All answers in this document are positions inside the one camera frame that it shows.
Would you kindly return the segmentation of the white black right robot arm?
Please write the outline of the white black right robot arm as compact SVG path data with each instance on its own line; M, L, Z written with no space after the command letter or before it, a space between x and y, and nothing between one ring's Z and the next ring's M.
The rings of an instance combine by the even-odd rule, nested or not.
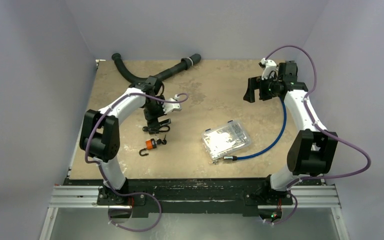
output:
M268 204L287 195L293 185L318 179L331 169L338 145L335 132L329 132L319 122L307 96L309 92L304 82L298 81L298 66L292 61L276 64L263 58L259 62L263 72L260 76L250 77L243 99L249 103L256 100L255 91L259 91L262 101L279 98L282 107L289 110L297 128L297 135L287 156L286 165L278 172L268 175L261 189L252 194Z

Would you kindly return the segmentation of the black padlock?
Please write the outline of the black padlock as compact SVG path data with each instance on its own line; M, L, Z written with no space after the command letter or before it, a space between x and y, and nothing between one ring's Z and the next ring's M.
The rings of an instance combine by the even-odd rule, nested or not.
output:
M160 133L168 133L171 130L171 127L169 125L167 126L154 126L148 128L148 133L150 135L152 134L160 134Z

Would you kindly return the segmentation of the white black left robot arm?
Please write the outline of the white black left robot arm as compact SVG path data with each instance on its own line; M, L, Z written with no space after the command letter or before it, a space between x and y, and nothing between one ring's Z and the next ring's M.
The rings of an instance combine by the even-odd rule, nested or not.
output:
M165 98L160 93L162 89L162 81L150 76L144 82L130 84L121 96L107 106L99 110L89 109L84 114L79 139L84 162L98 167L104 189L110 191L110 199L118 205L126 203L129 197L137 196L136 192L129 191L128 179L117 159L121 146L120 125L137 109L143 109L147 131L156 132L171 124L170 119L159 121L159 118L181 111L181 104L189 98L187 93Z

